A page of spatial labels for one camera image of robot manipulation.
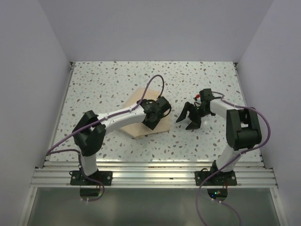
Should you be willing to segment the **beige cloth drape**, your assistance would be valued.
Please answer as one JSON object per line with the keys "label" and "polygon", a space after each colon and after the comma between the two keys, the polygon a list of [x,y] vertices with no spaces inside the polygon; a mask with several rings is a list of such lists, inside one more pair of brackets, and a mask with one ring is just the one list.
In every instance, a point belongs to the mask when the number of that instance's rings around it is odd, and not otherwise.
{"label": "beige cloth drape", "polygon": [[[129,99],[124,103],[122,108],[136,105],[141,99],[144,92],[144,88],[137,88],[134,92],[129,95]],[[145,135],[168,132],[171,129],[171,123],[169,115],[160,121],[154,121],[155,117],[146,117],[145,123],[134,123],[120,128],[119,130],[125,132],[132,138],[142,137]]]}

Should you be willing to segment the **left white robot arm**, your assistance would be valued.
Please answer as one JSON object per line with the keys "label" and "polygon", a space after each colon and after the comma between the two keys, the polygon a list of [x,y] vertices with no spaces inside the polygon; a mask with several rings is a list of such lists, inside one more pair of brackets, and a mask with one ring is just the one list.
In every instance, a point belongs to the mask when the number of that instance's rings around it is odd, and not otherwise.
{"label": "left white robot arm", "polygon": [[74,130],[73,139],[80,150],[81,179],[87,185],[98,179],[96,153],[110,132],[135,123],[142,123],[154,130],[159,122],[171,111],[171,105],[164,97],[157,100],[143,99],[124,109],[105,114],[85,112]]}

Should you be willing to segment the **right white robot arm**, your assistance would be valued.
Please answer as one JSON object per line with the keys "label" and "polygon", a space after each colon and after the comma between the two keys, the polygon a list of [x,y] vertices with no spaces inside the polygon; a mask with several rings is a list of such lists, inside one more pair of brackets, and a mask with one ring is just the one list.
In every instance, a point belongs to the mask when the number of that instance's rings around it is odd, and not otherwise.
{"label": "right white robot arm", "polygon": [[199,92],[200,104],[186,102],[176,122],[190,119],[187,130],[199,129],[202,118],[220,116],[226,120],[227,145],[220,157],[215,160],[210,169],[210,181],[220,185],[226,180],[226,173],[234,170],[236,163],[243,155],[243,151],[254,148],[262,141],[261,128],[257,112],[251,108],[238,107],[227,104],[223,96],[215,96],[211,89]]}

